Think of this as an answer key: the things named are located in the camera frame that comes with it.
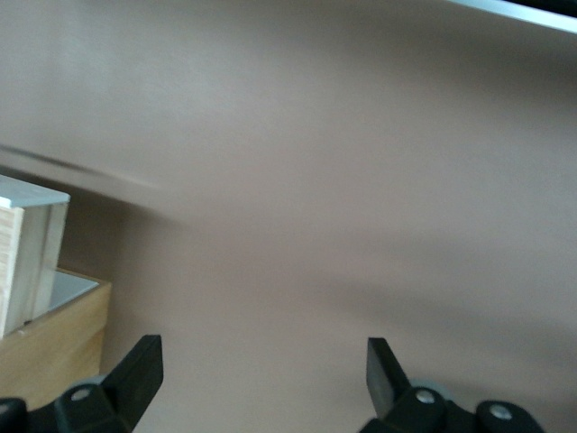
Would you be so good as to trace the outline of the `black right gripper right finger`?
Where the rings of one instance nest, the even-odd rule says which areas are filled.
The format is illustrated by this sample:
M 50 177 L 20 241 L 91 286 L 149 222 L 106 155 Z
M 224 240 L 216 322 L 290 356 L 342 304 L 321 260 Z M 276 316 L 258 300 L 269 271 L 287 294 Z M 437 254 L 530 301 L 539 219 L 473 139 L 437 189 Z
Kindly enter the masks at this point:
M 482 401 L 469 412 L 430 386 L 413 385 L 389 343 L 367 342 L 366 383 L 376 417 L 363 432 L 542 432 L 536 419 L 507 401 Z

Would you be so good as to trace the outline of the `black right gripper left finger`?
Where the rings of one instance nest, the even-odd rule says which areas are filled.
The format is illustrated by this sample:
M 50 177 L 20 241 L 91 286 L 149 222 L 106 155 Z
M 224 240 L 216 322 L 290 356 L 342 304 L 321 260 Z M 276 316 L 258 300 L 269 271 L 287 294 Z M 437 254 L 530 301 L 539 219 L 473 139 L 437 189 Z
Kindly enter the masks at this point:
M 132 432 L 162 385 L 162 340 L 145 335 L 106 376 L 75 383 L 29 410 L 18 397 L 1 399 L 3 432 Z

